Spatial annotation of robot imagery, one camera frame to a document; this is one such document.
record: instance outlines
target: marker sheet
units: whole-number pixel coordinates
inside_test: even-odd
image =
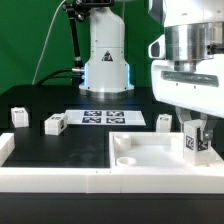
[[[66,110],[68,124],[82,125],[139,125],[145,120],[141,111],[127,110]]]

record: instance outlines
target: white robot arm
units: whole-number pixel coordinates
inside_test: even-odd
[[[186,150],[206,151],[216,117],[224,118],[224,1],[149,0],[149,14],[164,26],[149,46],[154,95],[176,106]],[[201,119],[191,121],[190,110]]]
[[[129,82],[129,65],[124,59],[123,20],[115,15],[110,6],[114,0],[76,0],[66,4],[75,50],[76,67],[82,67],[76,19],[79,22],[90,17],[91,55],[85,64],[84,81],[79,85],[81,94],[98,98],[120,98],[134,87]]]

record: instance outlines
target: white block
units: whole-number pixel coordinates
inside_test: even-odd
[[[172,116],[160,114],[156,122],[156,132],[168,133],[171,130]]]
[[[54,114],[44,122],[46,135],[59,135],[67,127],[68,117],[64,113]]]
[[[205,121],[184,122],[184,159],[193,165],[206,165],[215,161],[211,153],[211,142],[199,143],[198,129],[203,122]]]
[[[6,161],[15,148],[14,134],[4,133],[0,137],[0,166]]]
[[[28,127],[29,117],[24,107],[14,107],[11,109],[12,122],[15,128]]]

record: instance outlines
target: black cable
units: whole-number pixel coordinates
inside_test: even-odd
[[[51,79],[52,77],[54,77],[58,74],[62,74],[62,73],[66,73],[66,72],[72,72],[72,69],[66,68],[66,69],[61,69],[61,70],[55,71],[55,72],[51,73],[50,75],[46,76],[45,78],[41,79],[39,82],[37,82],[36,86],[41,86],[48,79]]]

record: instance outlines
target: circular hole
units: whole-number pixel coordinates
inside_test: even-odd
[[[136,159],[131,157],[120,157],[117,159],[118,166],[135,166],[136,163]]]

